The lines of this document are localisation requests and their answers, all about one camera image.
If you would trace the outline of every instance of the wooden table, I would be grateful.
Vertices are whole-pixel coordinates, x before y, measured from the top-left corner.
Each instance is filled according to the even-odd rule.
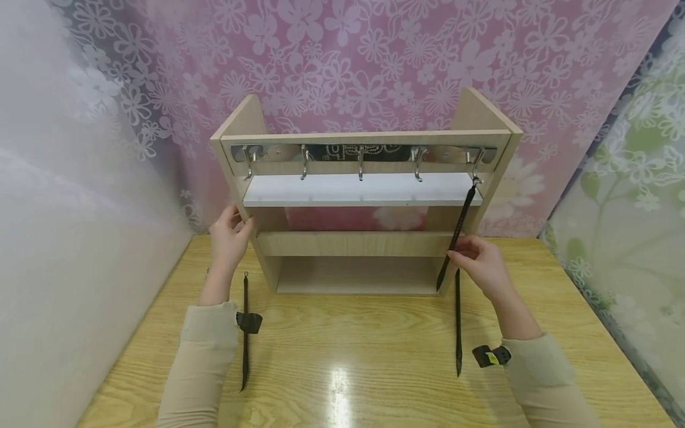
[[[672,426],[547,248],[493,239],[543,329],[560,342],[603,426]],[[207,236],[192,240],[84,413],[80,427],[152,427],[186,307],[210,264]],[[464,365],[455,369],[454,293],[445,297],[285,296],[267,289],[251,250],[234,278],[242,305],[263,315],[251,337],[251,378],[240,390],[242,350],[223,389],[222,427],[527,426],[501,367],[479,368],[471,349],[494,347],[495,313],[462,280]]]

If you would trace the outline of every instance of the coat hook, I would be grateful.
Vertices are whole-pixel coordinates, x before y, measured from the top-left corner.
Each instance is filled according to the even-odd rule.
[[[359,181],[364,180],[364,146],[359,146]]]
[[[300,151],[302,152],[302,176],[300,180],[304,180],[307,177],[307,158],[309,157],[309,150],[305,144],[300,146]]]
[[[423,146],[413,146],[411,151],[411,158],[414,160],[414,177],[416,177],[419,183],[423,183],[423,178],[419,175],[419,164],[425,152],[426,148]]]
[[[485,150],[483,149],[478,149],[478,156],[475,158],[475,162],[473,163],[473,184],[482,184],[484,181],[478,177],[478,164],[480,164],[480,161],[483,159],[483,156],[485,156]]]
[[[247,150],[247,145],[242,146],[242,154],[245,155],[245,160],[247,161],[247,176],[244,178],[247,181],[252,178],[252,157]]]

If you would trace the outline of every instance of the black lanyard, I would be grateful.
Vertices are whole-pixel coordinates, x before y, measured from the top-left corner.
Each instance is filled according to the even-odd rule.
[[[459,238],[459,235],[462,233],[462,227],[464,226],[464,221],[466,220],[466,215],[469,213],[469,207],[471,206],[471,202],[473,201],[473,197],[475,196],[475,191],[476,191],[476,185],[480,183],[481,180],[474,176],[473,177],[473,185],[471,186],[471,189],[469,189],[469,192],[466,194],[466,200],[464,201],[464,206],[462,207],[462,213],[459,215],[459,220],[457,221],[457,227],[454,229],[454,234],[452,235],[452,241],[449,243],[449,250],[454,249],[454,247],[457,245],[457,239]],[[449,257],[445,256],[445,260],[443,260],[443,267],[440,269],[440,273],[438,274],[438,280],[436,281],[436,290],[440,290],[440,286],[443,284],[443,280],[445,279],[445,273],[447,272],[447,266],[449,265]],[[456,328],[456,333],[457,333],[457,349],[456,349],[456,358],[457,358],[457,377],[462,374],[462,302],[461,302],[461,284],[460,284],[460,270],[457,269],[457,273],[454,278],[454,312],[455,312],[455,328]]]
[[[249,352],[249,335],[257,334],[262,325],[262,316],[259,314],[250,314],[247,308],[247,272],[245,272],[245,279],[242,281],[243,287],[243,301],[242,310],[245,311],[236,313],[236,323],[242,330],[242,386],[240,390],[244,390],[247,385],[247,380],[250,377],[250,352]]]
[[[473,201],[473,197],[475,196],[475,187],[476,184],[478,184],[480,181],[478,180],[477,177],[474,177],[473,179],[473,186],[471,186],[471,189],[469,189],[469,193],[466,194],[466,200],[464,201],[464,206],[462,207],[462,213],[459,215],[459,221],[457,222],[457,227],[454,229],[454,234],[452,235],[452,241],[449,243],[449,248],[448,250],[454,249],[454,246],[457,245],[457,239],[459,238],[459,234],[462,233],[462,226],[464,226],[464,220],[466,220],[466,214],[469,212],[469,207],[471,206],[471,202]],[[445,260],[443,260],[443,267],[440,269],[440,273],[438,274],[438,280],[436,281],[435,284],[435,289],[440,290],[440,286],[443,284],[443,280],[445,279],[445,272],[447,272],[447,265],[449,264],[449,257],[445,256]]]

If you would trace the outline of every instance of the wooden shelf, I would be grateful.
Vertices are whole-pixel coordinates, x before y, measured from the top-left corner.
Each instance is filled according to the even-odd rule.
[[[437,294],[436,276],[473,186],[474,163],[482,181],[462,224],[464,234],[477,231],[521,135],[482,94],[465,88],[449,130],[275,135],[266,128],[257,96],[248,95],[211,141],[240,216],[257,220],[250,239],[274,291],[431,296]],[[304,165],[298,149],[327,144],[435,146],[441,154],[423,157],[422,181],[412,162],[389,159],[365,160],[363,181],[357,162],[311,160],[308,176],[300,179]],[[245,146],[260,146],[261,154]],[[250,162],[236,160],[236,147],[254,152]],[[464,147],[497,152],[489,162],[476,162],[483,161],[479,154],[471,163],[463,158]],[[425,231],[295,232],[288,222],[288,207],[383,206],[427,207]],[[440,293],[449,289],[455,272],[450,265]]]
[[[442,257],[450,231],[390,232],[261,232],[257,240],[264,255]]]
[[[436,295],[436,257],[283,257],[280,294]]]
[[[245,207],[379,207],[461,206],[472,186],[468,173],[255,176],[242,203]],[[483,201],[476,193],[472,206]]]

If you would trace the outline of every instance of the pink flower pattern wall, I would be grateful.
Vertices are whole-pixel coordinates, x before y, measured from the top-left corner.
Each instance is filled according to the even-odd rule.
[[[127,79],[126,111],[149,112],[149,135],[170,131],[144,147],[183,148],[196,226],[228,200],[208,140],[245,95],[259,95],[272,132],[446,129],[474,86],[525,132],[481,232],[535,236],[677,0],[53,2],[94,56],[112,40],[129,60],[98,68]],[[420,229],[424,216],[289,212],[296,229]]]

